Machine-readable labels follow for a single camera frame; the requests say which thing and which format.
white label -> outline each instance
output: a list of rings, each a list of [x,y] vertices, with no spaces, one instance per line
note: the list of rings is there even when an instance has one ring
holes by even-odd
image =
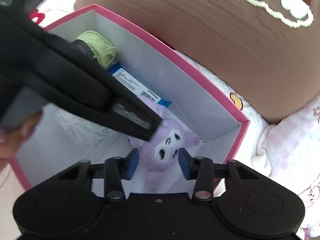
[[[144,96],[151,99],[152,101],[158,103],[161,98],[148,89],[146,86],[142,85],[138,80],[136,80],[132,75],[130,75],[123,68],[119,68],[113,76],[123,84],[127,89],[131,90],[136,96]]]

paw print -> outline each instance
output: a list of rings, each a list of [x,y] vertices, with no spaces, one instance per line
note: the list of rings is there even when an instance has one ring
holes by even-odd
[[[317,108],[313,109],[313,115],[319,116],[319,118],[318,118],[318,123],[319,123],[319,121],[320,121],[320,106],[317,106]]]

green cloth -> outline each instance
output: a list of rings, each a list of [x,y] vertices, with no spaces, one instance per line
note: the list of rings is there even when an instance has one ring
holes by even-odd
[[[95,31],[81,33],[76,39],[81,40],[88,45],[98,63],[103,68],[108,68],[116,58],[116,48],[101,34]]]

white fuzzy applique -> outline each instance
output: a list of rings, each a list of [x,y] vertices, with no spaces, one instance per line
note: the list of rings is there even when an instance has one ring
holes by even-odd
[[[301,26],[310,26],[313,22],[313,14],[310,7],[302,0],[281,0],[281,5],[284,9],[289,11],[293,17],[297,19],[296,22],[289,20],[283,16],[281,12],[272,10],[269,5],[263,1],[246,0],[254,6],[264,8],[268,14],[274,18],[280,19],[284,24],[292,28],[299,28]]]

purple plush toy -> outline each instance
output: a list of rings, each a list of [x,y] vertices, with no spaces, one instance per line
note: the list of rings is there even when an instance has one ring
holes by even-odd
[[[139,98],[164,118],[167,108],[148,98]],[[177,161],[179,148],[196,145],[199,139],[194,133],[185,131],[177,121],[164,119],[149,142],[130,137],[130,143],[139,150],[140,160],[148,169],[145,188],[154,192],[162,182],[163,173]]]

